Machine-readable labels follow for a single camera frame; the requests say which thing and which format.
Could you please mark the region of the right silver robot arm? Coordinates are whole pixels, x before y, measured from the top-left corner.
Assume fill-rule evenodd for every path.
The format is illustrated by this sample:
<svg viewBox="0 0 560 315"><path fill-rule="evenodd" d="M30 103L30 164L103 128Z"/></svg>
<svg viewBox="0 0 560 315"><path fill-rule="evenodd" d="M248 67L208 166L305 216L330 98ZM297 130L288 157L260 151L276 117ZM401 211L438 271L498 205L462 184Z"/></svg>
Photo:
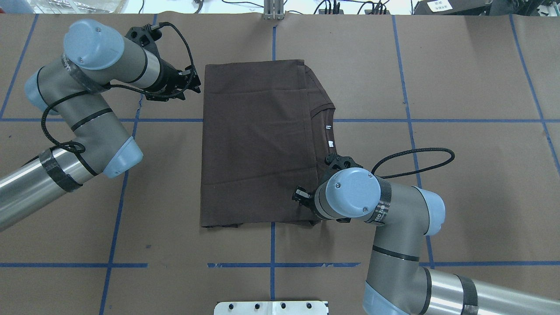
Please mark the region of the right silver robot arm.
<svg viewBox="0 0 560 315"><path fill-rule="evenodd" d="M327 220L375 226L363 309L368 315L557 315L558 300L420 265L422 243L445 221L432 191L392 183L362 168L336 172L292 199Z"/></svg>

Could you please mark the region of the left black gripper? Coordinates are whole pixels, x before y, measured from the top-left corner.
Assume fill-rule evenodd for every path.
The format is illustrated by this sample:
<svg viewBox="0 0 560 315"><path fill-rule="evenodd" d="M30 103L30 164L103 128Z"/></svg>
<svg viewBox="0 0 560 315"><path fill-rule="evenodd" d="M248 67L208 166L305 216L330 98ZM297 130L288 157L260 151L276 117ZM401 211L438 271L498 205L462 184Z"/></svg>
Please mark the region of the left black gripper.
<svg viewBox="0 0 560 315"><path fill-rule="evenodd" d="M149 87L142 88L148 101L167 102L171 98L185 100L184 91L201 93L201 80L194 65L176 69L166 60L160 60L160 73Z"/></svg>

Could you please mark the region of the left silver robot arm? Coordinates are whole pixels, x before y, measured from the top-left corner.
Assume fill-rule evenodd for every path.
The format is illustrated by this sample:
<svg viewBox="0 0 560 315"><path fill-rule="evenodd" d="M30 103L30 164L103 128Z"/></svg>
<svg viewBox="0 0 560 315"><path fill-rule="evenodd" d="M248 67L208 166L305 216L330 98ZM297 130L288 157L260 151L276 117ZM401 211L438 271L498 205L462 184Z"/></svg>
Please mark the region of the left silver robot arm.
<svg viewBox="0 0 560 315"><path fill-rule="evenodd" d="M14 226L99 174L118 177L143 153L102 94L123 88L147 100L200 93L192 52L170 22L132 27L126 35L93 19L74 22L62 55L26 82L52 146L1 179L1 230Z"/></svg>

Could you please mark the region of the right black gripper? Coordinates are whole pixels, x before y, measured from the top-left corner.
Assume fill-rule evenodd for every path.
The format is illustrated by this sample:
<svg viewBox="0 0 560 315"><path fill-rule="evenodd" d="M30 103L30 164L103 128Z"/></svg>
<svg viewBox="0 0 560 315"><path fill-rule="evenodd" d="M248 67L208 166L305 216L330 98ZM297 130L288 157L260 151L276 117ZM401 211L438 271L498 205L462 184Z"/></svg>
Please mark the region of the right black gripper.
<svg viewBox="0 0 560 315"><path fill-rule="evenodd" d="M315 193L317 189L307 192L304 187L296 186L294 193L292 194L292 200L298 202L308 208L314 215L317 215L317 210L315 206Z"/></svg>

